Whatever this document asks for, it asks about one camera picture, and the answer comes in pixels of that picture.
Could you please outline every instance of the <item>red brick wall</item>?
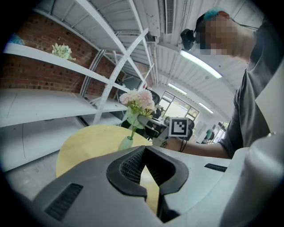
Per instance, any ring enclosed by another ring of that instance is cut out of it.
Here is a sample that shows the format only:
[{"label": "red brick wall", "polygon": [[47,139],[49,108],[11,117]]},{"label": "red brick wall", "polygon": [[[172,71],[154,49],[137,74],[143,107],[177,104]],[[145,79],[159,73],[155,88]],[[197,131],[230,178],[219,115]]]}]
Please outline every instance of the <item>red brick wall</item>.
[{"label": "red brick wall", "polygon": [[[84,40],[68,31],[52,20],[32,13],[16,34],[25,42],[26,46],[33,47],[51,53],[52,45],[68,45],[72,50],[75,63],[89,68],[97,50]],[[6,55],[0,75],[1,88],[27,88],[46,89],[79,93],[84,75],[66,68],[51,65],[35,59],[29,59],[16,55]],[[109,78],[115,65],[103,57],[95,72]],[[91,79],[87,93],[101,95],[105,84]],[[112,89],[110,97],[116,90]]]}]

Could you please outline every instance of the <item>table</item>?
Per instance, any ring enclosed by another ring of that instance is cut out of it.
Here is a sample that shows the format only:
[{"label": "table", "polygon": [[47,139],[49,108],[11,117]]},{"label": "table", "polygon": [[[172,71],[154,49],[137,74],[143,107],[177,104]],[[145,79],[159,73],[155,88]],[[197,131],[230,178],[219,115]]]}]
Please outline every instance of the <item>table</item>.
[{"label": "table", "polygon": [[[116,152],[121,141],[131,135],[131,130],[114,125],[92,125],[78,130],[61,147],[56,163],[56,177],[90,158]],[[132,147],[152,145],[135,133]],[[147,204],[156,213],[159,187],[147,168],[141,174],[140,185],[147,189]]]}]

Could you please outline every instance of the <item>floor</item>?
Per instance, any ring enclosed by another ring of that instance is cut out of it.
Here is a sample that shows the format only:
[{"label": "floor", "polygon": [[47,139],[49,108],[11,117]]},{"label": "floor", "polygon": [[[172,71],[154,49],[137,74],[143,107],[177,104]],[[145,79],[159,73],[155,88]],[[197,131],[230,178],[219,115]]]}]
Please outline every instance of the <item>floor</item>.
[{"label": "floor", "polygon": [[5,173],[11,188],[33,200],[37,193],[56,178],[58,151]]}]

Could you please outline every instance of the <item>white ceiling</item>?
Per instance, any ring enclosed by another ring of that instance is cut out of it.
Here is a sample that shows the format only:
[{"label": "white ceiling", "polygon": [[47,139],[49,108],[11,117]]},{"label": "white ceiling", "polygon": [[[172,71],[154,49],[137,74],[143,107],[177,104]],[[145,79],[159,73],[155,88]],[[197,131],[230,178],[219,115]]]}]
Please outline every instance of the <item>white ceiling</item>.
[{"label": "white ceiling", "polygon": [[[97,9],[126,49],[141,33],[130,6],[131,0],[85,1]],[[197,18],[215,6],[224,8],[237,22],[253,27],[261,25],[263,15],[248,0],[174,0],[173,33],[165,34],[165,1],[133,0],[142,28],[149,28],[149,34],[154,37],[147,42],[151,63],[143,42],[135,48],[131,58],[148,67],[154,63],[151,78],[157,85],[175,84],[188,91],[187,97],[193,102],[202,102],[214,114],[228,121],[233,110],[235,90],[241,84],[246,63],[228,56],[201,55],[198,50],[193,50],[194,55],[222,74],[221,79],[216,79],[179,55],[182,48],[180,33],[185,28],[194,29]],[[122,57],[114,40],[76,1],[43,0],[36,11],[78,32],[98,49],[107,50],[105,56],[112,62],[116,62],[113,51],[116,51],[117,60]],[[138,77],[128,61],[122,70]]]}]

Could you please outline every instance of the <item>air conditioning vent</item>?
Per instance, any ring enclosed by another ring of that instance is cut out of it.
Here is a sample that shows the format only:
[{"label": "air conditioning vent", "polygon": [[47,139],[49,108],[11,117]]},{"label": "air conditioning vent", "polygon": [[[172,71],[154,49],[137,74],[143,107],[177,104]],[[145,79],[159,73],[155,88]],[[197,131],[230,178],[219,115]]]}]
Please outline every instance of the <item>air conditioning vent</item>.
[{"label": "air conditioning vent", "polygon": [[174,30],[175,0],[165,0],[166,34],[172,34]]}]

